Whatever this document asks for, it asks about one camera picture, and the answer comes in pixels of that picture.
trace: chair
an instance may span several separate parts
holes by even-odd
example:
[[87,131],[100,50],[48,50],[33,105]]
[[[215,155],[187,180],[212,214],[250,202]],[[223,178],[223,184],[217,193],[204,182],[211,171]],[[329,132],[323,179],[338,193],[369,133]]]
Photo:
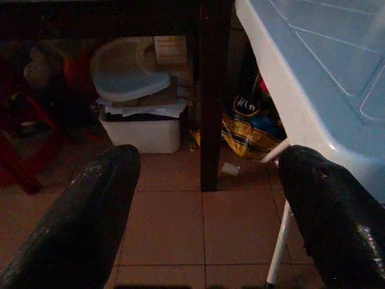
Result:
[[[22,160],[10,146],[7,139],[0,133],[0,185],[17,183],[28,194],[37,192],[41,183],[35,177],[35,172],[43,169],[57,154],[64,141],[70,141],[65,129],[61,128],[53,117],[36,101],[35,93],[30,89],[27,81],[20,76],[6,61],[0,58],[0,100],[7,99],[15,94],[21,94],[31,109],[24,113],[31,114],[46,122],[53,130],[48,141],[28,160]],[[20,124],[22,114],[5,116],[0,114],[0,129],[10,135],[17,136],[14,126]]]

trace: paper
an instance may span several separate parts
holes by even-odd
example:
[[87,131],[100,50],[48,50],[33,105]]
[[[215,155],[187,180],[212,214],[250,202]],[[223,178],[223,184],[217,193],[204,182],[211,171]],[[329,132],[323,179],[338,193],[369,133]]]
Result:
[[145,113],[154,114],[156,116],[169,116],[177,119],[183,112],[183,110],[185,110],[186,106],[186,100],[178,99],[175,105],[158,107],[153,110],[146,111]]
[[176,104],[151,106],[151,107],[108,107],[105,106],[105,112],[111,114],[121,114],[123,117],[134,114],[155,114],[157,116],[170,116],[178,118],[186,108],[186,100],[178,99]]
[[236,176],[236,175],[238,175],[240,169],[241,169],[241,167],[239,167],[239,166],[225,162],[223,164],[221,171],[226,173],[226,174]]

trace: white storage box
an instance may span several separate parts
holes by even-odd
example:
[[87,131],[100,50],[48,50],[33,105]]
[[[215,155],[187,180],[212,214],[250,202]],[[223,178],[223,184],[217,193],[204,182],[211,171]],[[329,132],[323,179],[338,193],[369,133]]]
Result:
[[115,146],[134,145],[141,154],[176,152],[180,145],[179,119],[145,122],[107,122],[105,112],[99,121]]

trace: floor tile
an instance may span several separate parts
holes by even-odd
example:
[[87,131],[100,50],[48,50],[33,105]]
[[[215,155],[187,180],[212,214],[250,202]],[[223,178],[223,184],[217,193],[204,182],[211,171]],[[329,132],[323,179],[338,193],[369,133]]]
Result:
[[[207,286],[223,289],[263,288],[268,271],[269,265],[207,266]],[[281,266],[276,288],[296,288],[290,265]]]
[[78,164],[81,150],[76,144],[64,144],[58,155],[41,172],[37,173],[45,192],[64,190]]
[[115,287],[115,282],[116,282],[116,277],[118,274],[118,267],[113,267],[111,274],[109,275],[109,278],[107,280],[107,283],[104,286],[104,289],[114,289]]
[[300,289],[326,289],[313,265],[294,265],[294,273]]
[[294,217],[292,217],[292,223],[286,244],[288,245],[291,262],[293,264],[313,264],[313,259],[307,256],[304,248],[304,241]]
[[189,289],[205,287],[203,266],[130,266],[119,267],[116,285],[178,286]]
[[136,191],[120,263],[203,264],[200,191]]
[[14,253],[34,230],[41,216],[61,194],[38,193],[32,196],[17,186],[0,191],[0,267],[5,267]]
[[207,264],[270,263],[280,225],[270,190],[203,193],[203,200]]
[[200,189],[200,152],[140,155],[139,191]]
[[[237,176],[221,172],[223,164],[228,162],[241,169]],[[261,190],[270,189],[266,165],[239,157],[228,146],[222,146],[218,172],[220,190]]]

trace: plastic bag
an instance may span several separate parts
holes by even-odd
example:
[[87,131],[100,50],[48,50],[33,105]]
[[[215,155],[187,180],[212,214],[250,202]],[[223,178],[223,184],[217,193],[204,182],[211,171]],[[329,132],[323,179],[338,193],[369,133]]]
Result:
[[268,89],[259,75],[255,92],[237,96],[224,107],[222,136],[241,157],[260,160],[285,137]]

